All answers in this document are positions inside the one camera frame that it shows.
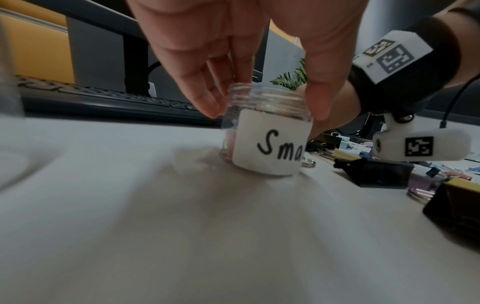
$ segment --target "monitor stand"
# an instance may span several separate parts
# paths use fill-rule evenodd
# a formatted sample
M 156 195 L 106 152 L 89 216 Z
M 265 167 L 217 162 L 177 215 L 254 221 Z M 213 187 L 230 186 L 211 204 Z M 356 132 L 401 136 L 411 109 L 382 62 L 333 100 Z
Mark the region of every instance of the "monitor stand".
M 125 91 L 149 96 L 149 44 L 147 41 L 123 35 Z

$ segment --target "white marker tag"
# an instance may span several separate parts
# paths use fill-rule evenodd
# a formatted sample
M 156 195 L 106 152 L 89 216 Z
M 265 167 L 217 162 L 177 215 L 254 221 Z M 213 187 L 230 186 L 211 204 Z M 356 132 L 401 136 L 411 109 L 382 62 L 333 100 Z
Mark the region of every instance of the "white marker tag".
M 312 122 L 243 109 L 238 119 L 233 163 L 271 174 L 300 171 Z
M 378 84 L 431 51 L 433 49 L 416 33 L 391 31 L 371 48 L 355 55 L 353 65 Z

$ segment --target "black monitor frame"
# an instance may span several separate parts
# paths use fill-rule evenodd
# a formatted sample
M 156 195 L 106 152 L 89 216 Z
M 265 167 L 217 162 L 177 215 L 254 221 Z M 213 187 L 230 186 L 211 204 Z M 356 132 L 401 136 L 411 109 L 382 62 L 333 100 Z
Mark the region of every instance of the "black monitor frame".
M 148 95 L 148 42 L 138 22 L 93 0 L 26 0 L 34 5 L 123 36 L 125 90 Z M 265 28 L 261 47 L 255 57 L 252 80 L 261 82 L 267 51 L 269 27 Z

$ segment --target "black keyboard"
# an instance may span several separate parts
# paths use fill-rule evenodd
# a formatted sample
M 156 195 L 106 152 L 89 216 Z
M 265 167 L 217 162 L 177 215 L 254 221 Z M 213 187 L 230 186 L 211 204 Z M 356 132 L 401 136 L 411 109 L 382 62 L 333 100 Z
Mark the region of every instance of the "black keyboard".
M 191 103 L 17 76 L 25 113 L 220 127 Z

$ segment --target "black letter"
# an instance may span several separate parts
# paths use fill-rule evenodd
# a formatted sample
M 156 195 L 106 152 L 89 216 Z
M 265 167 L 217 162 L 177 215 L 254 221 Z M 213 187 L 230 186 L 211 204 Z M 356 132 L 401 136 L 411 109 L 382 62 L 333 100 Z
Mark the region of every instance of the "black letter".
M 304 154 L 304 147 L 299 146 L 295 153 L 295 161 L 301 160 L 303 154 Z
M 294 157 L 294 145 L 293 143 L 284 143 L 278 148 L 278 159 L 282 158 L 282 153 L 283 153 L 283 159 L 287 159 L 289 156 L 290 152 L 290 160 Z
M 275 136 L 278 136 L 279 135 L 279 132 L 277 130 L 270 130 L 267 134 L 266 134 L 266 146 L 268 147 L 268 150 L 265 151 L 264 148 L 262 148 L 261 144 L 260 143 L 257 143 L 257 148 L 260 150 L 261 153 L 265 154 L 265 155 L 270 155 L 272 153 L 272 145 L 270 143 L 270 136 L 274 134 Z

